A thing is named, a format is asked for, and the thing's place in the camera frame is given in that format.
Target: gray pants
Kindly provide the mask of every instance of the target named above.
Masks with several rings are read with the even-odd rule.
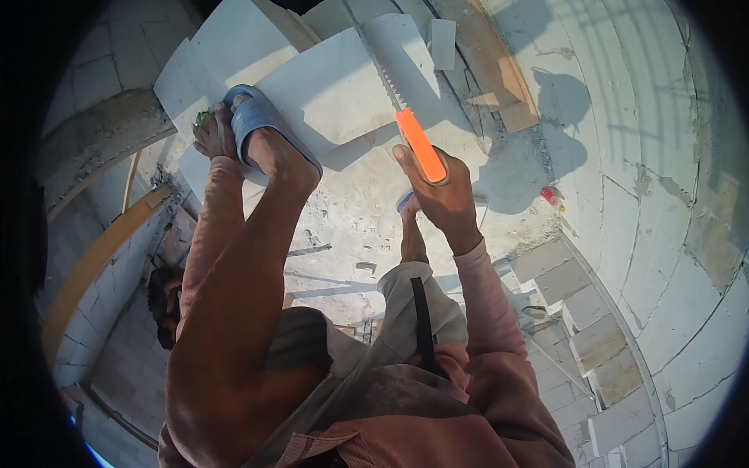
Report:
[[[429,265],[411,261],[390,270],[377,282],[385,296],[382,330],[372,345],[351,338],[317,309],[292,307],[279,320],[265,368],[330,364],[327,376],[296,411],[265,441],[245,467],[267,467],[283,454],[293,433],[308,434],[321,415],[364,371],[403,364],[416,353],[416,307],[412,278],[421,278],[434,343],[467,343],[466,318],[432,277]]]

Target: orange saw handle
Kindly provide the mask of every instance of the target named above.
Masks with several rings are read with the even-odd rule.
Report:
[[[419,122],[413,116],[411,109],[403,109],[395,113],[395,121],[401,130],[403,142],[411,147],[416,154],[416,160],[424,171],[426,180],[429,183],[439,183],[447,177],[447,170],[442,164],[442,160],[437,152],[429,143]]]

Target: red bottle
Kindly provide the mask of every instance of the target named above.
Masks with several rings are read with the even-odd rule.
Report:
[[[562,199],[554,195],[554,192],[552,192],[549,187],[544,187],[543,189],[541,189],[541,196],[544,197],[544,199],[546,199],[546,201],[548,201],[555,210],[559,210],[561,213],[564,213],[565,208],[562,204]]]

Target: slipper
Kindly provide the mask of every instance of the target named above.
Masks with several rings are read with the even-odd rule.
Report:
[[[302,143],[291,130],[286,126],[281,114],[273,107],[273,104],[257,88],[250,85],[236,85],[230,89],[224,96],[224,104],[231,108],[234,105],[234,98],[241,94],[250,96],[248,99],[237,107],[234,117],[231,118],[231,131],[234,132],[234,140],[237,143],[237,152],[242,151],[242,144],[249,134],[258,128],[270,127],[278,130],[283,137],[291,143],[291,146],[297,149],[304,159],[313,164],[320,172],[320,179],[323,177],[323,166],[314,154]],[[255,169],[263,173],[255,161],[249,158],[249,162],[243,157],[239,158],[243,167],[242,172],[247,177],[247,169]]]
[[[406,192],[400,200],[398,200],[398,203],[395,204],[395,211],[398,212],[398,214],[401,214],[403,211],[403,208],[406,207],[406,203],[408,203],[409,200],[411,200],[411,197],[413,196],[413,189],[409,189],[408,192]]]

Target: construction site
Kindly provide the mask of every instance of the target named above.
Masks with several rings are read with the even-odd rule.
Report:
[[[212,164],[196,124],[251,85],[322,166],[283,268],[284,309],[378,340],[377,284],[401,262],[396,206],[411,188],[392,152],[396,112],[410,109],[470,171],[476,225],[574,465],[687,466],[749,332],[749,140],[678,5],[288,3],[113,0],[49,104],[34,301],[49,372],[92,452],[115,468],[160,465],[180,318],[157,323],[151,289],[180,301]],[[245,218],[267,186],[246,176]],[[434,280],[465,314],[454,251],[416,220]]]

